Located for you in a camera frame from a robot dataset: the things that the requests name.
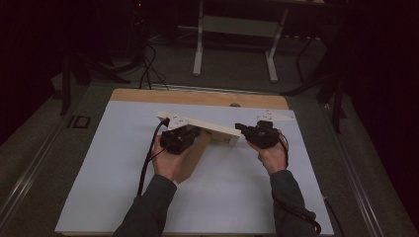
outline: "black cable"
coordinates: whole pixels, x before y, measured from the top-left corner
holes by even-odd
[[[293,215],[295,215],[296,217],[310,223],[314,229],[315,232],[317,233],[317,235],[320,235],[321,232],[321,226],[320,224],[315,221],[315,219],[313,217],[311,217],[308,213],[308,211],[305,211],[306,213],[302,212],[301,210],[298,210],[290,205],[287,205],[285,203],[283,203],[282,201],[276,199],[274,197],[274,193],[272,193],[272,199],[274,200],[274,203],[278,206],[280,206],[281,208],[283,208],[284,210],[286,210],[288,213],[291,213]]]
[[[155,74],[155,76],[157,77],[157,79],[159,80],[158,82],[155,82],[155,83],[162,83],[163,85],[164,85],[164,87],[166,87],[166,90],[168,90],[168,91],[170,91],[169,90],[169,87],[166,85],[166,83],[165,83],[165,81],[166,81],[166,76],[163,74],[163,73],[161,73],[161,72],[158,72],[155,68],[154,68],[154,66],[153,65],[150,65],[150,67],[149,67],[150,69],[151,69],[151,71],[152,72],[154,72],[154,74]]]
[[[330,202],[327,200],[327,196],[325,196],[322,191],[320,191],[320,192],[324,197],[324,202],[326,203],[327,207],[329,207],[330,212],[332,212],[333,218],[335,218],[335,220],[336,220],[336,224],[338,225],[338,228],[339,228],[339,231],[342,234],[342,237],[345,237],[345,233],[343,232],[342,225],[341,225],[341,223],[338,219],[338,216],[335,213],[335,210],[332,208],[332,205],[330,205]]]
[[[145,75],[147,75],[148,87],[151,90],[151,85],[150,85],[150,81],[149,81],[149,73],[148,73],[148,70],[149,70],[151,64],[153,63],[153,61],[154,61],[154,59],[156,57],[156,50],[150,44],[147,44],[146,46],[150,47],[153,50],[153,57],[149,61],[149,64],[148,65],[146,63],[146,60],[144,60],[145,70],[144,70],[144,72],[141,75],[141,79],[139,80],[139,89],[141,89],[142,81],[144,80]]]
[[[284,144],[284,142],[280,139],[280,143],[281,143],[281,145],[283,146],[283,148],[284,148],[284,151],[285,151],[285,153],[286,153],[286,161],[287,161],[287,167],[288,167],[288,165],[289,165],[289,150],[290,150],[290,148],[289,148],[289,144],[288,144],[288,140],[287,140],[287,138],[282,134],[282,133],[280,133],[280,136],[284,139],[284,141],[286,142],[286,144]]]
[[[155,154],[152,157],[150,157],[150,161],[152,161],[156,156],[160,155],[160,153],[162,153],[163,151],[166,151],[166,148],[163,148],[163,150],[157,152],[157,154]]]
[[[154,158],[155,156],[157,156],[159,153],[163,152],[163,151],[160,151],[158,154],[156,154],[155,156],[151,157],[151,151],[152,151],[152,149],[153,149],[154,140],[156,139],[156,136],[157,136],[157,132],[158,132],[158,130],[160,129],[160,127],[161,127],[163,124],[167,126],[167,125],[169,124],[169,119],[167,118],[167,119],[165,119],[165,120],[162,120],[162,121],[161,121],[161,122],[157,125],[157,127],[156,127],[156,129],[155,129],[155,131],[154,131],[153,138],[151,139],[150,147],[148,148],[148,153],[147,153],[147,156],[145,157],[144,164],[142,165],[142,169],[141,169],[141,176],[140,176],[140,178],[139,178],[138,191],[137,191],[137,193],[136,193],[138,196],[141,196],[141,194],[142,194],[142,188],[143,188],[143,186],[144,186],[145,173],[146,173],[146,171],[147,171],[147,166],[148,166],[148,163],[150,162],[150,160],[151,160],[152,158]]]

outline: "hand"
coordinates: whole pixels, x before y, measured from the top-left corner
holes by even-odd
[[[174,155],[167,151],[161,152],[164,148],[160,146],[160,138],[161,135],[156,136],[156,139],[154,140],[154,149],[151,151],[151,157],[158,154],[152,159],[154,173],[164,176],[170,181],[174,181],[179,175],[183,160],[188,155],[191,148],[186,149],[179,155]]]
[[[281,142],[267,149],[261,149],[249,141],[247,143],[259,153],[258,159],[262,162],[269,175],[287,169],[286,151]]]

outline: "gray sleeve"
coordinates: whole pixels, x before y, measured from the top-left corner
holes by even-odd
[[[163,176],[154,175],[142,197],[134,199],[114,236],[161,236],[166,224],[167,209],[176,190],[173,182]]]
[[[298,212],[315,218],[314,212],[305,209],[304,198],[293,174],[288,171],[279,171],[271,175],[273,198]],[[295,214],[288,212],[282,205],[274,203],[275,228],[278,236],[317,236],[314,227]]]

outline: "person's right hand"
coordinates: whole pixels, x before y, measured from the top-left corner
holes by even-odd
[[[262,162],[269,175],[287,169],[286,150],[281,142],[267,149],[261,149],[249,141],[247,143],[259,153],[258,159]]]

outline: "white metal frame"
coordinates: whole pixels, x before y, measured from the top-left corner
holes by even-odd
[[[277,83],[278,76],[275,69],[274,54],[284,28],[289,9],[283,11],[281,20],[277,22],[233,19],[204,15],[204,0],[200,0],[200,15],[198,19],[198,45],[195,54],[194,76],[201,75],[203,63],[203,32],[218,32],[255,37],[273,38],[270,50],[266,51],[269,77],[271,82]]]

